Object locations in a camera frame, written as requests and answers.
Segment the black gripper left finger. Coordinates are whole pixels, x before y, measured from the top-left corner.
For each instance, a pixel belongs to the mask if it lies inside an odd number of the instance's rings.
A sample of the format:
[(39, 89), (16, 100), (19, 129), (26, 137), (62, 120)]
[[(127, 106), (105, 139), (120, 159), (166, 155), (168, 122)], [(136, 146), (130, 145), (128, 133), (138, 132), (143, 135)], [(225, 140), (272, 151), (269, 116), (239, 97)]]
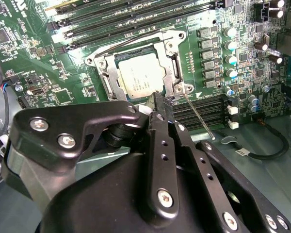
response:
[(10, 140), (16, 152), (62, 179), (81, 160), (130, 148), (147, 170), (141, 213), (170, 221), (179, 212), (172, 121), (171, 100), (153, 93), (140, 106), (109, 101), (23, 110), (14, 117)]

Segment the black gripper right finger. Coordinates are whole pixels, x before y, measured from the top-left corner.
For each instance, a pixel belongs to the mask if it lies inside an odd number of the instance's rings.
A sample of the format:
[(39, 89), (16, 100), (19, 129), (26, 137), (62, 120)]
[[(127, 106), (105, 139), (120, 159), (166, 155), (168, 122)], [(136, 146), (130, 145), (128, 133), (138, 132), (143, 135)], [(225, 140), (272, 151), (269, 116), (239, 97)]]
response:
[(288, 219), (210, 142), (173, 122), (176, 148), (193, 170), (208, 233), (291, 233)]

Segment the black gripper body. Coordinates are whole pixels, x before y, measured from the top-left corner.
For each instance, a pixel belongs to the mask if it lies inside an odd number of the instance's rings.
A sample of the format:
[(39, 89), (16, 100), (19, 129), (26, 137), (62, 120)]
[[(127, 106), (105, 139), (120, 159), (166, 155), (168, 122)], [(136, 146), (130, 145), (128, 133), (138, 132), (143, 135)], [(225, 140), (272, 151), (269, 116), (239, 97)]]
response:
[(146, 188), (146, 157), (125, 155), (58, 193), (40, 224), (42, 233), (213, 233), (216, 225), (194, 174), (178, 169), (180, 209), (167, 227), (140, 215)]

